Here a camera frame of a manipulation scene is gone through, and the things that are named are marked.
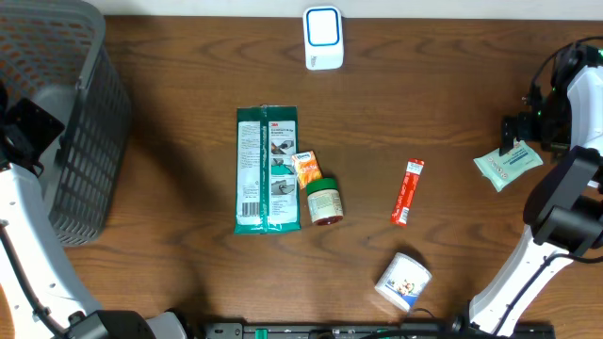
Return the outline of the teal white snack packet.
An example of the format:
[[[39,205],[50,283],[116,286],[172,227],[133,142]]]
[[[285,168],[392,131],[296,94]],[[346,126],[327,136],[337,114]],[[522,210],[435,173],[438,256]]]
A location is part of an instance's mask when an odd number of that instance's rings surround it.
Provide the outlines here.
[[[481,174],[486,177],[497,192],[517,179],[527,170],[544,164],[540,155],[524,141],[515,141],[512,148],[501,155],[496,149],[474,159]]]

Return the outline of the red coffee stick sachet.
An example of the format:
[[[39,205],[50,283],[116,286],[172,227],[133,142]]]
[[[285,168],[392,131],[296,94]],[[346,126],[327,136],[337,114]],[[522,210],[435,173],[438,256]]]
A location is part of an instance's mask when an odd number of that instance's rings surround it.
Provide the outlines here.
[[[391,214],[390,222],[395,225],[405,227],[408,224],[408,216],[416,187],[424,168],[425,162],[420,159],[411,158],[407,162],[406,171],[401,183],[399,195],[396,200],[394,210]]]

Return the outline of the white blue labelled jar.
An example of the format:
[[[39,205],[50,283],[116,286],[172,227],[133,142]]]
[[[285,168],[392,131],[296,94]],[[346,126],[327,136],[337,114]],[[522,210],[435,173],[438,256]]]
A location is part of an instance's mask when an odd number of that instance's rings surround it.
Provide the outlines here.
[[[404,312],[409,312],[432,279],[417,260],[398,252],[375,285],[375,290]]]

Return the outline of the green lid white jar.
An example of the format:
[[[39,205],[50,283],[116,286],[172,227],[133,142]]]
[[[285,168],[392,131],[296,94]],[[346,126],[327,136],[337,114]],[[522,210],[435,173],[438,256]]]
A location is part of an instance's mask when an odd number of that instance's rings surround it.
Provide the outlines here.
[[[343,205],[335,179],[317,179],[306,186],[306,193],[313,224],[330,225],[343,219]]]

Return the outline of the small orange carton box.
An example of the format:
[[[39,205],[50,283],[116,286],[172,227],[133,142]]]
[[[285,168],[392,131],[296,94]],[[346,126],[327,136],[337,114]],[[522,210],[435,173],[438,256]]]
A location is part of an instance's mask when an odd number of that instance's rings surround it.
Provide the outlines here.
[[[305,189],[308,184],[322,179],[322,173],[313,151],[293,154],[291,160],[300,189]]]

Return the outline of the white red package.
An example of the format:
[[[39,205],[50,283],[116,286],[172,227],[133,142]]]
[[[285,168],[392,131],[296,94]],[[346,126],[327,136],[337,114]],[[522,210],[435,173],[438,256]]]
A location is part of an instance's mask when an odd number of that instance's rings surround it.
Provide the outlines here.
[[[298,147],[295,106],[236,112],[236,234],[298,231],[300,197],[292,156]]]

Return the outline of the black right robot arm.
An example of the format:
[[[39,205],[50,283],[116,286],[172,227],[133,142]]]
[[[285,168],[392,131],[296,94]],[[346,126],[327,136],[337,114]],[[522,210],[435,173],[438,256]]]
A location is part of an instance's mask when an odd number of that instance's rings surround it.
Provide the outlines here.
[[[529,111],[501,122],[501,154],[516,141],[536,141],[557,165],[531,191],[518,245],[455,319],[454,334],[517,336],[518,318],[546,284],[572,263],[591,264],[585,252],[602,246],[602,203],[583,194],[588,186],[602,188],[602,50],[596,40],[575,40],[550,55],[548,95],[532,81],[523,99]]]

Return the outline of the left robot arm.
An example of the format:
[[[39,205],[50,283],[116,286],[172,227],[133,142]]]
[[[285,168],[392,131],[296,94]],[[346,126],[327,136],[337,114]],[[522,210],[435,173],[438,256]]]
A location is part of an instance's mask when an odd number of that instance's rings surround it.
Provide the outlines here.
[[[1,287],[18,338],[190,338],[174,310],[145,319],[105,310],[81,282],[57,239],[39,178],[42,154],[64,124],[29,99],[1,92]]]

